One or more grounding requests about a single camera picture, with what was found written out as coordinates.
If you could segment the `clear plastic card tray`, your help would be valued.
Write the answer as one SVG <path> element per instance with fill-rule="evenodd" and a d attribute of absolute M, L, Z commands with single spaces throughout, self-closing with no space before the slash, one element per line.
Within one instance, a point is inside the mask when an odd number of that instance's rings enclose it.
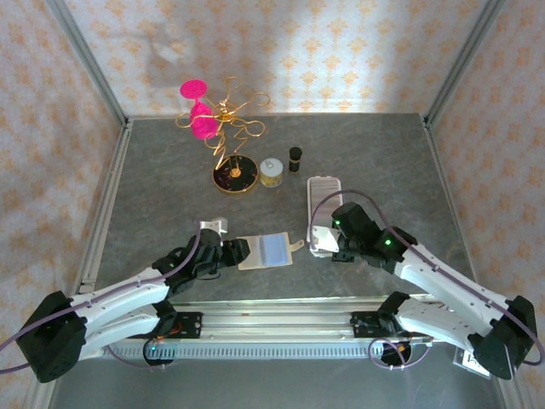
<path fill-rule="evenodd" d="M 324 197 L 340 190 L 341 181 L 336 177 L 310 177 L 307 180 L 307 222 L 311 221 L 313 212 Z M 333 222 L 331 214 L 341 205 L 343 205 L 343 197 L 341 195 L 329 199 L 319 207 L 314 218 L 313 226 L 324 228 L 334 227 L 335 223 Z"/>

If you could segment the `small yellow jar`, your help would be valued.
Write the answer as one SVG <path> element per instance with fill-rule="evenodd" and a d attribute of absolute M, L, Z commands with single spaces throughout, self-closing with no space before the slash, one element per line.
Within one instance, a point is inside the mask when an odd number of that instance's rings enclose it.
<path fill-rule="evenodd" d="M 284 166 L 277 158 L 266 158 L 260 164 L 261 184 L 278 187 L 283 181 Z"/>

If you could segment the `aluminium frame post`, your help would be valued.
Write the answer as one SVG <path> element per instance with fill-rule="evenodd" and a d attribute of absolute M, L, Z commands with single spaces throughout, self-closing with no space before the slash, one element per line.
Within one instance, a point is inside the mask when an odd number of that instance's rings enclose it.
<path fill-rule="evenodd" d="M 75 50 L 79 60 L 82 62 L 87 73 L 90 75 L 94 85 L 106 103 L 110 114 L 117 120 L 121 126 L 128 123 L 128 117 L 123 112 L 117 97 L 114 95 L 112 87 L 107 81 L 106 75 L 100 68 L 97 59 L 94 56 L 87 40 L 80 30 L 76 20 L 73 17 L 65 0 L 45 0 L 54 17 L 59 22 L 69 43 Z"/>
<path fill-rule="evenodd" d="M 495 22 L 505 2 L 506 0 L 486 0 L 483 10 L 480 12 L 466 41 L 455 58 L 444 82 L 439 88 L 438 94 L 433 99 L 427 114 L 422 117 L 426 129 L 430 130 L 438 122 L 447 102 L 479 50 L 480 45 L 485 40 L 487 32 Z"/>

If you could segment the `aluminium table edge rail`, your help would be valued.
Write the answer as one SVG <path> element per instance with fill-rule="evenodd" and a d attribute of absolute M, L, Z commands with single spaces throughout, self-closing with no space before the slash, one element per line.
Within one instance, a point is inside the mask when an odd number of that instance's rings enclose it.
<path fill-rule="evenodd" d="M 84 249 L 83 259 L 78 268 L 77 281 L 74 287 L 74 291 L 77 294 L 93 292 L 95 288 L 133 123 L 134 121 L 129 119 L 122 126 L 117 144 L 114 147 L 112 160 L 101 190 L 92 230 Z"/>
<path fill-rule="evenodd" d="M 463 233 L 463 231 L 461 229 L 460 220 L 459 220 L 459 217 L 458 217 L 458 214 L 457 214 L 457 211 L 456 211 L 456 206 L 455 206 L 455 203 L 453 201 L 451 190 L 450 190 L 450 187 L 449 187 L 449 184 L 448 184 L 448 181 L 447 181 L 447 175 L 446 175 L 446 172 L 444 170 L 441 158 L 439 156 L 438 145 L 437 145 L 437 143 L 436 143 L 436 141 L 435 141 L 435 139 L 433 137 L 433 130 L 432 130 L 431 124 L 429 123 L 427 117 L 425 117 L 423 115 L 420 115 L 420 117 L 421 117 L 421 120 L 422 120 L 422 126 L 423 126 L 423 129 L 424 129 L 424 132 L 425 132 L 426 137 L 427 137 L 427 142 L 428 142 L 428 145 L 430 147 L 430 150 L 431 150 L 431 153 L 432 153 L 432 156 L 433 156 L 433 161 L 435 163 L 435 166 L 436 166 L 436 169 L 437 169 L 437 172 L 438 172 L 438 175 L 439 175 L 439 179 L 440 179 L 442 187 L 443 187 L 443 189 L 445 191 L 445 197 L 446 197 L 446 201 L 447 201 L 447 203 L 449 205 L 450 214 L 451 214 L 452 220 L 453 220 L 453 222 L 455 224 L 456 231 L 457 231 L 457 234 L 459 236 L 459 239 L 461 241 L 461 246 L 462 246 L 465 258 L 467 259 L 467 262 L 468 262 L 468 267 L 469 267 L 469 271 L 471 273 L 471 277 L 473 279 L 479 280 L 479 277 L 475 275 L 475 271 L 474 271 L 474 268 L 473 268 L 473 261 L 471 259 L 470 253 L 468 251 L 468 246 L 467 246 L 467 243 L 466 243 L 464 233 Z"/>

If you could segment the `white label badge red mark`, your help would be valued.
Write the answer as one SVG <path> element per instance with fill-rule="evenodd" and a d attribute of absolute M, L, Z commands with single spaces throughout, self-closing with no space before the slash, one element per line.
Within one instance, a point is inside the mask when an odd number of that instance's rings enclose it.
<path fill-rule="evenodd" d="M 491 378 L 491 373 L 487 371 L 467 350 L 456 348 L 453 364 L 475 375 L 486 379 Z"/>

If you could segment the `beige card holder wallet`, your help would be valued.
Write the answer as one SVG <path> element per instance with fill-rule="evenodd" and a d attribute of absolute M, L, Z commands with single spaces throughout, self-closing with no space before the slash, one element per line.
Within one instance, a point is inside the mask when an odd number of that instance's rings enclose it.
<path fill-rule="evenodd" d="M 243 262 L 238 264 L 240 271 L 292 265 L 292 253 L 305 244 L 304 239 L 290 243 L 287 232 L 243 236 L 242 239 L 247 241 L 250 253 Z"/>

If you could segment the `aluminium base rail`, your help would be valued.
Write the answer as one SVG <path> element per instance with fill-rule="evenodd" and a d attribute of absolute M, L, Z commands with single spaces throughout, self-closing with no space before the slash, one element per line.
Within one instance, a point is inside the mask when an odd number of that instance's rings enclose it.
<path fill-rule="evenodd" d="M 201 339 L 213 343 L 327 343 L 353 339 L 355 311 L 376 311 L 385 296 L 178 302 L 203 314 Z"/>

